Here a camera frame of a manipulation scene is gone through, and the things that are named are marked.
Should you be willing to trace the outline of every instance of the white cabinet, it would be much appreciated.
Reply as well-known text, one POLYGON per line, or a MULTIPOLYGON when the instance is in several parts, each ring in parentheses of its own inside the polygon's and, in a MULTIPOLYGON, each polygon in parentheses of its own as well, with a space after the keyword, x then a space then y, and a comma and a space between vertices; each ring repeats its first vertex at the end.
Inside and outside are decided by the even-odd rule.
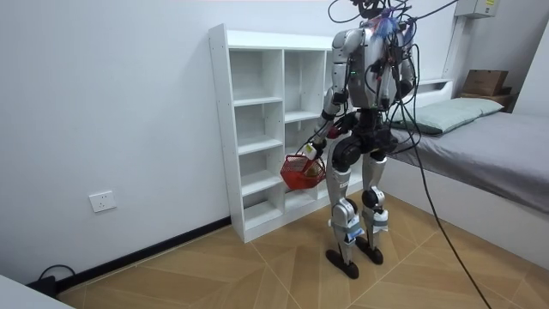
MULTIPOLYGON (((325 181, 290 191, 280 169, 314 132, 332 38, 219 25, 209 40, 232 225, 247 242, 329 204, 325 181)), ((348 193, 361 189, 360 168, 348 193)))

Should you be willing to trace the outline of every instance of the red basket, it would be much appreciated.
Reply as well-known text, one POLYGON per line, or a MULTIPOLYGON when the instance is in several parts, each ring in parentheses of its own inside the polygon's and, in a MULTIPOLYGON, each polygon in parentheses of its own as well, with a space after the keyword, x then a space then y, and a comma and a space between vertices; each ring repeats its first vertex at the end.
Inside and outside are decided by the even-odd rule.
POLYGON ((292 190, 310 189, 324 180, 326 168, 322 159, 309 160, 303 154, 289 154, 282 166, 281 176, 292 190))

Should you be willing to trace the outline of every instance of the electrical socket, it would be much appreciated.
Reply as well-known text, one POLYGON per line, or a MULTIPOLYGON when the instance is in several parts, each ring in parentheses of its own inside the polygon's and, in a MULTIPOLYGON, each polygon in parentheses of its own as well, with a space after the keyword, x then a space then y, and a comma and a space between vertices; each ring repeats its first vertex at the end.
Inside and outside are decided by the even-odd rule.
POLYGON ((94 212, 96 213, 117 207, 116 203, 114 202, 114 195, 112 195, 112 191, 93 194, 89 196, 89 201, 92 204, 94 212))

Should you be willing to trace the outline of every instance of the pillow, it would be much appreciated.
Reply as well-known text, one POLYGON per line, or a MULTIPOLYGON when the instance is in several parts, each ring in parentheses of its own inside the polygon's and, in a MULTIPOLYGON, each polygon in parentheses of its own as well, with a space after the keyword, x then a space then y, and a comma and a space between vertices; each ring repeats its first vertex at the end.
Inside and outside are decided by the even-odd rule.
MULTIPOLYGON (((415 120, 421 133, 441 135, 502 108, 504 107, 491 100, 459 98, 417 108, 415 120)), ((414 129, 408 115, 405 119, 406 123, 402 121, 401 112, 397 112, 393 118, 393 127, 406 129, 407 126, 408 129, 414 129)))

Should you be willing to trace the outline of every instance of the parquet floor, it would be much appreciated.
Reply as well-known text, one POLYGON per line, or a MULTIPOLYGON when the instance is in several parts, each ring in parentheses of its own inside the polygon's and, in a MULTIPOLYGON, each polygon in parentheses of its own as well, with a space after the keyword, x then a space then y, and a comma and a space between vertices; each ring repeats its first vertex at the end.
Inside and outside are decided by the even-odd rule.
MULTIPOLYGON (((359 194, 350 196, 359 201, 359 194)), ((433 217, 388 197, 385 262, 355 250, 360 278, 324 257, 336 248, 329 208, 243 244, 231 227, 74 288, 76 308, 430 309, 484 308, 433 217)), ((549 271, 445 223, 494 309, 549 307, 549 271)))

